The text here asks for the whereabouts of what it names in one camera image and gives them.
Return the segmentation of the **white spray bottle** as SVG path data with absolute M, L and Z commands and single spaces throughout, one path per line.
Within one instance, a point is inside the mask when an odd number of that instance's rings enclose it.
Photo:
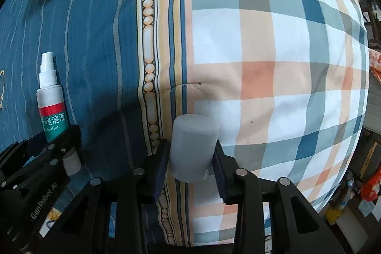
M 51 142 L 69 127 L 63 88 L 57 80 L 52 52 L 41 55 L 36 96 L 46 141 Z

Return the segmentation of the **white translucent bottle cap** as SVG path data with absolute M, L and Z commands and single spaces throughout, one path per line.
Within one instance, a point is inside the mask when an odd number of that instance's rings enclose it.
M 205 180 L 218 132 L 218 123 L 204 115 L 185 114 L 176 117 L 170 142 L 171 175 L 186 183 Z

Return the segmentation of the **blue striped bed sheet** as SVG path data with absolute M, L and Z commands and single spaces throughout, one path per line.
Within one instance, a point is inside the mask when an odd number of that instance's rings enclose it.
M 81 170 L 116 179 L 170 139 L 187 111 L 186 0 L 6 0 L 1 8 L 1 148 L 43 129 L 36 92 L 52 52 L 66 115 L 81 129 Z

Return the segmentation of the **plaid checked quilt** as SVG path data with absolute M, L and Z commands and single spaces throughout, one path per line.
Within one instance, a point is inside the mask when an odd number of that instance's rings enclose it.
M 137 0 L 148 154 L 182 114 L 214 119 L 224 150 L 288 177 L 316 210 L 362 128 L 369 52 L 357 0 Z

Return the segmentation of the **orange white patterned cloth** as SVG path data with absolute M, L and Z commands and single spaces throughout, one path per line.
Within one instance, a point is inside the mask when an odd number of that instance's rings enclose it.
M 381 53 L 370 48 L 368 50 L 370 71 L 376 80 L 381 83 Z

